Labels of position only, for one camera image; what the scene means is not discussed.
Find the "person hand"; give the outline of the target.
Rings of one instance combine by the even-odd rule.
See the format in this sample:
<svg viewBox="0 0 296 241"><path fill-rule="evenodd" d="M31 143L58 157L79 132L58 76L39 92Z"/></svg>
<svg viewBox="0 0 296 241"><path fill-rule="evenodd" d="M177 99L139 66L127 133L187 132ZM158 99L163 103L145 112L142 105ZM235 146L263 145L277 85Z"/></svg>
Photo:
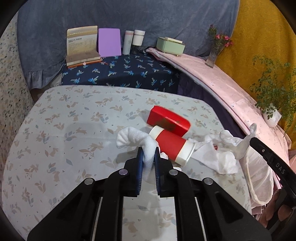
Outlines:
<svg viewBox="0 0 296 241"><path fill-rule="evenodd" d="M272 219L276 211L276 207L275 207L276 201L278 200L281 194L281 191L282 189L278 189L276 190L276 192L274 192L271 201L269 202L267 207L263 210L263 213L258 220L259 223L261 223L264 228L267 227L268 222ZM277 212L277 217L279 221L284 221L291 215L291 213L292 213L292 209L290 207L288 207L287 205L282 205Z"/></svg>

